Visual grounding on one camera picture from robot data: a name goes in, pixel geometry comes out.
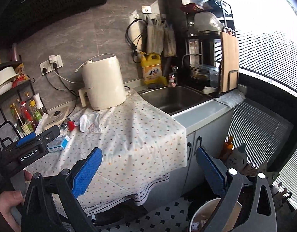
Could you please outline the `person's left hand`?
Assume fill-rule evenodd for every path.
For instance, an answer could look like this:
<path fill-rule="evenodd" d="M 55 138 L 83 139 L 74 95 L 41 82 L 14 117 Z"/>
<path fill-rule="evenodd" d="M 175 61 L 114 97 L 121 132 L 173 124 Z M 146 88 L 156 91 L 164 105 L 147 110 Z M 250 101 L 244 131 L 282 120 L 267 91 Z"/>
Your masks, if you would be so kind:
<path fill-rule="evenodd" d="M 0 194 L 0 231 L 21 231 L 11 214 L 11 208 L 23 202 L 21 191 L 5 191 Z"/>

